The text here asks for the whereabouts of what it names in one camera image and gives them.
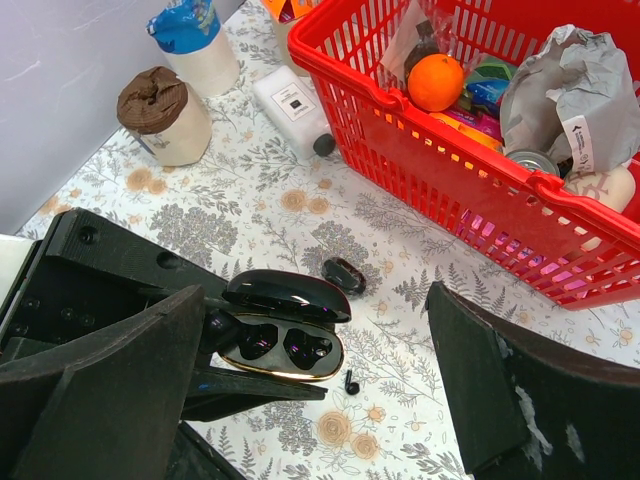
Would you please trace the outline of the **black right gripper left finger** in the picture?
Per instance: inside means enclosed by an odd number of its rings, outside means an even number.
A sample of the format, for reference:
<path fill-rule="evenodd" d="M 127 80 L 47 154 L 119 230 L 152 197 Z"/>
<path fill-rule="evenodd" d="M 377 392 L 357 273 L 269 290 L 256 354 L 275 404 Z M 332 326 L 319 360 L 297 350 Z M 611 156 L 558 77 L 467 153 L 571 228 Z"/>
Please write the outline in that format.
<path fill-rule="evenodd" d="M 190 286 L 2 364 L 2 478 L 164 478 L 203 316 L 204 291 Z"/>

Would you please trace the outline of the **glossy black gold-trim case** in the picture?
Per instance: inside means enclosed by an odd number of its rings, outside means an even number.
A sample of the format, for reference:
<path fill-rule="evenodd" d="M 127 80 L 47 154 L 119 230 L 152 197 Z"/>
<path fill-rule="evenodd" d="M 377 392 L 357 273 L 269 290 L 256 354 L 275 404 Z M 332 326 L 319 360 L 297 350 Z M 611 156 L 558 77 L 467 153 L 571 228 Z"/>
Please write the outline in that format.
<path fill-rule="evenodd" d="M 335 327 L 351 320 L 346 296 L 299 273 L 258 269 L 238 274 L 205 300 L 200 351 L 241 370 L 296 381 L 334 377 L 345 357 Z"/>

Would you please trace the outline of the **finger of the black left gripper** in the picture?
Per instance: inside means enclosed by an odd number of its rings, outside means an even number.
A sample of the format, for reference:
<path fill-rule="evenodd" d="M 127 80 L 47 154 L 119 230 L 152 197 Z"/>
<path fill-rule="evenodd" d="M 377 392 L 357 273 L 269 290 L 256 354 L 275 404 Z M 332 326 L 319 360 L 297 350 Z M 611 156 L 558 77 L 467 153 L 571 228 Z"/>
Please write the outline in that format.
<path fill-rule="evenodd" d="M 323 400 L 327 389 L 293 380 L 227 370 L 195 368 L 182 419 L 210 422 L 276 401 Z"/>
<path fill-rule="evenodd" d="M 44 245 L 48 257 L 145 287 L 180 290 L 200 285 L 216 298 L 227 286 L 212 272 L 81 208 L 55 216 Z"/>

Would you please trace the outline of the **taped black charging case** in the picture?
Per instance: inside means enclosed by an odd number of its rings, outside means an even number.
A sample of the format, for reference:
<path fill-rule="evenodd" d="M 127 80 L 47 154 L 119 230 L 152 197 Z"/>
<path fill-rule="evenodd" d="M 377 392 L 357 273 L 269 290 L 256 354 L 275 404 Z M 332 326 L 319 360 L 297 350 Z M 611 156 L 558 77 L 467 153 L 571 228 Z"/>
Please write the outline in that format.
<path fill-rule="evenodd" d="M 331 257 L 324 261 L 322 277 L 350 296 L 362 295 L 366 290 L 366 278 L 353 265 L 340 257 Z"/>

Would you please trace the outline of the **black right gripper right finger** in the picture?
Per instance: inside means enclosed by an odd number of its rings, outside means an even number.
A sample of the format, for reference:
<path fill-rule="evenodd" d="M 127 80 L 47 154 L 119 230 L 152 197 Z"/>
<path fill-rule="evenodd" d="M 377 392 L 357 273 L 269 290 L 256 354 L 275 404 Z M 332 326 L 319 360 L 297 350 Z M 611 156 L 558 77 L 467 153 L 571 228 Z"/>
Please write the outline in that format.
<path fill-rule="evenodd" d="M 638 369 L 503 320 L 442 282 L 426 307 L 466 473 L 638 478 Z"/>

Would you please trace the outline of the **black earbud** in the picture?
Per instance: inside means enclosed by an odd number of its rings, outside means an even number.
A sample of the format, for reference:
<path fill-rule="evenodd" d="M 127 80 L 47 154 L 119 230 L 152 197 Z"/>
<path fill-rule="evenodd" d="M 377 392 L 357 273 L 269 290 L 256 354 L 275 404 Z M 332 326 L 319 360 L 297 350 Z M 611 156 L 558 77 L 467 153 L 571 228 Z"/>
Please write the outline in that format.
<path fill-rule="evenodd" d="M 347 395 L 355 396 L 360 392 L 360 385 L 353 378 L 353 371 L 349 369 L 345 374 L 344 390 Z"/>

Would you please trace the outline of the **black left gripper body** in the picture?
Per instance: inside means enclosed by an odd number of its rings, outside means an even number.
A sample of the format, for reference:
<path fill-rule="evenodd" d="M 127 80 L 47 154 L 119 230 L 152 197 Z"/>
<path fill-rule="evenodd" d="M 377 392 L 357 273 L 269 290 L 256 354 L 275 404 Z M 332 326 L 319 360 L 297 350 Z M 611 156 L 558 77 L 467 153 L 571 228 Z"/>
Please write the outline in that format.
<path fill-rule="evenodd" d="M 28 356 L 133 316 L 154 289 L 48 257 L 40 242 L 1 311 L 1 358 Z"/>

